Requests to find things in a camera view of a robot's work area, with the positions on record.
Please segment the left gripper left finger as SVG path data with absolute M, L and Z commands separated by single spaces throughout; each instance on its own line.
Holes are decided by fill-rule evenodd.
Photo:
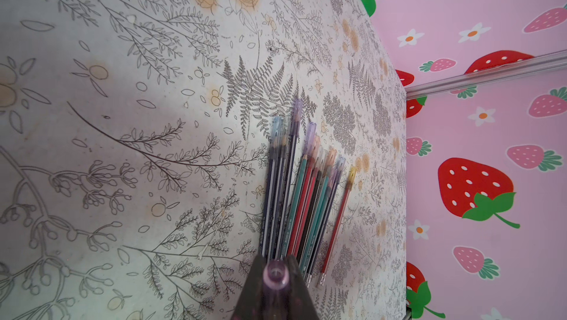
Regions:
M 235 306 L 232 320 L 263 319 L 264 269 L 266 259 L 257 254 Z

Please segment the clear purple pencil cap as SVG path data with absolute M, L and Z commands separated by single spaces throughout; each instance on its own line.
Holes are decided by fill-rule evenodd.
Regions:
M 283 260 L 270 261 L 263 271 L 262 318 L 287 319 L 289 315 L 289 268 Z

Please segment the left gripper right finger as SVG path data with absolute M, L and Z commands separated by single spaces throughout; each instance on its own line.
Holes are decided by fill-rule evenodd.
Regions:
M 290 320 L 319 319 L 297 260 L 291 255 L 287 256 L 285 261 L 289 269 L 290 286 L 287 318 Z

